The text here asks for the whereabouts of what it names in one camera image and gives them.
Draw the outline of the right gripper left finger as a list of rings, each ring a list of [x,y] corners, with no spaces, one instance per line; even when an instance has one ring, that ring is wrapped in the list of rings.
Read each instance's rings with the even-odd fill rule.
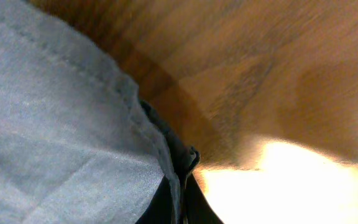
[[[168,179],[163,177],[149,206],[135,224],[172,224],[174,222],[170,185]]]

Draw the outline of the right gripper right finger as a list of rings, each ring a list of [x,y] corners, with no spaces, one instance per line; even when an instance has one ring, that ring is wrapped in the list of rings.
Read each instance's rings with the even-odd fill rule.
[[[193,174],[186,182],[184,203],[187,224],[223,224],[210,207]]]

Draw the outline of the navy blue shorts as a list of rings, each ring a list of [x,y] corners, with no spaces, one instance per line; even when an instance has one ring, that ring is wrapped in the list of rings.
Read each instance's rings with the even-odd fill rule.
[[[0,223],[135,223],[181,187],[135,81],[27,1],[0,1]]]

